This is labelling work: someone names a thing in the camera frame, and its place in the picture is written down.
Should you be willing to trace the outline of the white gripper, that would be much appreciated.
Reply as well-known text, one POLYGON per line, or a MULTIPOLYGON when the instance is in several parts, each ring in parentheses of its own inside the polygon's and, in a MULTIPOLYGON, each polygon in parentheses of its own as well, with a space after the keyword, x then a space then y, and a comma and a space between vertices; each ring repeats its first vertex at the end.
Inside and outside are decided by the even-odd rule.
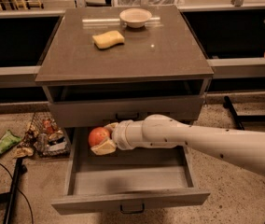
POLYGON ((111 154, 120 150, 133 150, 144 146, 142 121, 125 120, 120 123, 112 122, 105 125, 105 128, 112 133, 112 139, 106 137, 100 144, 91 148, 91 151, 98 156, 111 154))

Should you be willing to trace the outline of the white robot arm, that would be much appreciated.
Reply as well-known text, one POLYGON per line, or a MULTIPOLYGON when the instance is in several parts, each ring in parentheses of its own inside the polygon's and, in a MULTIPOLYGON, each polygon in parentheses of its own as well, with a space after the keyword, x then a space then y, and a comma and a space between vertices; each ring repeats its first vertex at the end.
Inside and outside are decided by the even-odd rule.
POLYGON ((135 148, 188 147, 265 175, 265 133, 187 125, 163 115, 124 120, 91 130, 89 146, 101 156, 135 148))

